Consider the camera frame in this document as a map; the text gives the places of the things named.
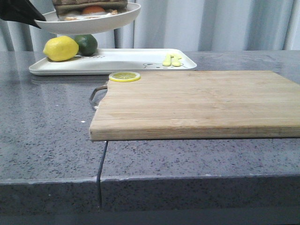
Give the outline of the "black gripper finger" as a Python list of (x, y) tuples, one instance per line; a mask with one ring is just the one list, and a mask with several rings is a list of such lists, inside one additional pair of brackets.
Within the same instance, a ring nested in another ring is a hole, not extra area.
[(20, 22), (39, 29), (40, 27), (35, 21), (46, 21), (29, 0), (0, 0), (0, 18), (4, 21)]

